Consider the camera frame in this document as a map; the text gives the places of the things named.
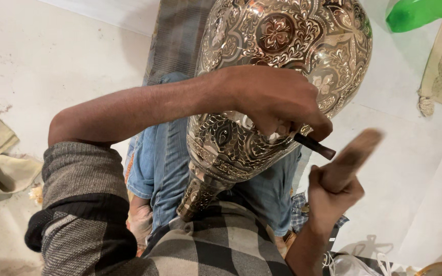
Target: gray mat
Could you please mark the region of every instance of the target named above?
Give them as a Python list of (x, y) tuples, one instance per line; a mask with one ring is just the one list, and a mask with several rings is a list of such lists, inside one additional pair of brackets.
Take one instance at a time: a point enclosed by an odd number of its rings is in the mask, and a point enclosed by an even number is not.
[(206, 18), (215, 0), (161, 0), (143, 85), (171, 72), (195, 74)]

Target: bare foot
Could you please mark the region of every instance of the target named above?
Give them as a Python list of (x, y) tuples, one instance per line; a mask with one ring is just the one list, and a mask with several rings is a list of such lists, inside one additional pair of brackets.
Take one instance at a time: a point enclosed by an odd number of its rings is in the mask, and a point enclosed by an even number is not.
[(284, 242), (284, 237), (275, 237), (275, 246), (278, 248), (279, 253), (284, 259), (287, 253), (286, 243)]
[(138, 249), (146, 247), (146, 236), (153, 229), (153, 210), (149, 199), (134, 196), (129, 206), (129, 230), (138, 242)]

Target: denim leg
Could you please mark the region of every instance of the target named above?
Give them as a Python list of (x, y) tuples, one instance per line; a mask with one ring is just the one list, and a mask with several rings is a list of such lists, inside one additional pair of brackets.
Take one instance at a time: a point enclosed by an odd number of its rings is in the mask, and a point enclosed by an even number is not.
[(291, 222), (289, 192), (301, 158), (301, 147), (298, 146), (254, 178), (235, 184), (229, 191), (223, 191), (218, 198), (246, 207), (264, 219), (273, 229), (274, 235), (284, 236)]
[[(188, 79), (181, 73), (163, 76), (160, 84)], [(151, 199), (153, 231), (177, 216), (175, 210), (189, 182), (187, 118), (146, 128), (137, 137), (127, 188)]]
[(175, 210), (189, 183), (187, 118), (158, 125), (155, 146), (153, 231), (177, 216)]
[[(160, 83), (187, 79), (180, 73), (165, 75)], [(140, 198), (150, 198), (153, 231), (177, 216), (189, 183), (187, 118), (152, 126), (138, 138), (128, 188)], [(291, 190), (301, 147), (286, 155), (253, 179), (236, 184), (219, 198), (236, 202), (267, 221), (276, 236), (283, 236), (290, 223)]]

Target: green object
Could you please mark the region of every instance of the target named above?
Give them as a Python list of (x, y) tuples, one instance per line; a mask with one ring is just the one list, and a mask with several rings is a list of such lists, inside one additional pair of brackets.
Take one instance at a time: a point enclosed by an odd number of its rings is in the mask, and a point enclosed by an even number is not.
[(442, 18), (442, 0), (400, 0), (386, 23), (393, 32), (405, 32)]

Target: engraved floral pattern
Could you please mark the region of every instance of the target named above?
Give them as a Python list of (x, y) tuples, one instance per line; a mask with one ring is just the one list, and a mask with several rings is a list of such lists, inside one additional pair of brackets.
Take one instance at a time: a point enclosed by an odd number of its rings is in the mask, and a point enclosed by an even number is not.
[(262, 23), (262, 41), (267, 49), (277, 50), (289, 42), (291, 26), (284, 17), (274, 16)]
[(318, 92), (320, 92), (322, 95), (326, 95), (329, 93), (330, 85), (333, 83), (332, 77), (334, 77), (333, 74), (326, 75), (323, 80), (322, 76), (313, 77), (313, 85), (318, 88)]

